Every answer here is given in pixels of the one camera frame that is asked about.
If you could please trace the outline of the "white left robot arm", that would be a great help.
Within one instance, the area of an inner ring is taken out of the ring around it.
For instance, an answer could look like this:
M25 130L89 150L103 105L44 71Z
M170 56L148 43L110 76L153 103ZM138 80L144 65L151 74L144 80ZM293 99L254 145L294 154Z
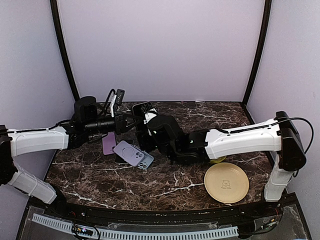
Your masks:
M21 167L15 160L23 156L39 157L55 150L72 150L81 147L94 136L122 134L143 122L141 117L120 113L80 121L63 120L55 126L36 129L9 129L0 127L0 183L12 186L24 194L47 205L60 218L67 218L70 206L61 198L63 194L49 183Z

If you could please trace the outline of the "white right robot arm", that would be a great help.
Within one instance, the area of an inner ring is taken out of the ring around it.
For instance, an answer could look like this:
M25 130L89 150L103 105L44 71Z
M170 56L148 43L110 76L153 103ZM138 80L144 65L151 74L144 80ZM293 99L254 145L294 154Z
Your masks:
M176 119L149 110L144 115L147 134L154 146L171 162L193 164L220 157L252 152L275 152L271 175L264 187L264 199L255 205L255 213L266 217L281 199L291 178L305 166L306 153L300 134L286 112L261 123L222 129L202 129L183 132Z

